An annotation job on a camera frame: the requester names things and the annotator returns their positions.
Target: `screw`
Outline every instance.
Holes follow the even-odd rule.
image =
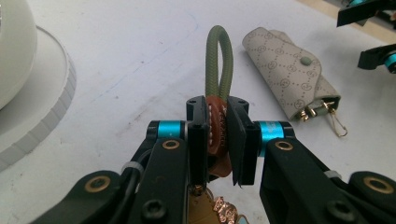
[[[327,211],[344,223],[354,223],[356,221],[356,215],[353,210],[342,201],[329,201],[327,203]]]
[[[147,223],[162,223],[167,215],[166,205],[161,200],[149,200],[143,204],[141,215]]]

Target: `metal clip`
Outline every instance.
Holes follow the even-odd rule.
[[[329,110],[329,112],[330,112],[330,118],[332,119],[332,129],[334,130],[335,134],[337,134],[338,137],[344,137],[344,136],[346,136],[346,135],[347,135],[347,127],[344,126],[344,125],[340,122],[340,120],[337,118],[337,116],[335,115],[335,109],[334,109],[334,108],[331,108],[331,109]],[[334,120],[336,120],[337,123],[341,126],[341,128],[344,129],[345,132],[344,132],[343,134],[340,134],[340,133],[338,132],[337,128],[335,127],[335,121],[334,121]]]

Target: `bronze metal part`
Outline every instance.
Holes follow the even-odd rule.
[[[180,146],[180,143],[177,140],[168,140],[166,142],[163,143],[163,148],[165,149],[176,149]]]
[[[90,179],[85,184],[85,190],[89,193],[97,193],[106,189],[110,185],[110,178],[106,175],[99,175]]]
[[[390,185],[387,181],[373,177],[373,176],[364,177],[363,182],[368,188],[375,190],[377,192],[380,192],[380,193],[391,194],[394,192],[393,186]]]
[[[275,146],[281,150],[285,150],[285,151],[289,151],[293,149],[293,145],[288,143],[288,142],[284,142],[284,141],[279,141],[279,142],[275,142]]]

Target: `green rubber loop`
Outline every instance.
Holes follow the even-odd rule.
[[[218,44],[222,53],[222,72],[219,84]],[[233,80],[233,48],[223,27],[214,26],[206,41],[205,95],[215,95],[227,102]]]

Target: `monogram pattern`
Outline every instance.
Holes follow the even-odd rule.
[[[318,99],[340,99],[321,75],[320,61],[295,46],[285,33],[257,28],[247,34],[243,45],[289,119],[298,119],[297,114]],[[302,58],[312,63],[302,64]]]

